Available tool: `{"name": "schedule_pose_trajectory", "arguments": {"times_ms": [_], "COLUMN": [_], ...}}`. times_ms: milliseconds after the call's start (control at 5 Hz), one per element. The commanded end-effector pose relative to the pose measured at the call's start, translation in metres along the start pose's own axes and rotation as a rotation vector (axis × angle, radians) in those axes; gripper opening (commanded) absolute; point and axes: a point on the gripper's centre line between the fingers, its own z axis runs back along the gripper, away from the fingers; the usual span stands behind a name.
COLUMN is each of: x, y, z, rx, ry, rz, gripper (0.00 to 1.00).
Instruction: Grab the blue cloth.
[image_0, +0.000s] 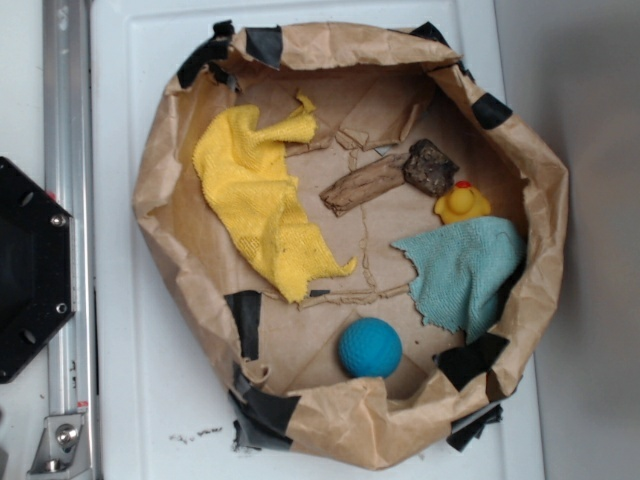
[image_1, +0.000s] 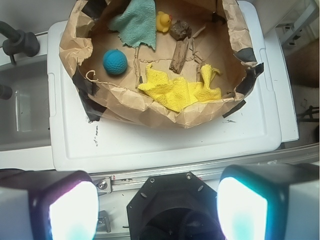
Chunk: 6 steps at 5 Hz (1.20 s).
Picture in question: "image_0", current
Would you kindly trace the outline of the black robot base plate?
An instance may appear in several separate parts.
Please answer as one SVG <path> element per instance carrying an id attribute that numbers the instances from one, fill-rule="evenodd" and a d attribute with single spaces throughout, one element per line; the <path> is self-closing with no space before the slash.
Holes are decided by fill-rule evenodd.
<path id="1" fill-rule="evenodd" d="M 1 159 L 1 382 L 12 382 L 74 313 L 72 216 Z"/>

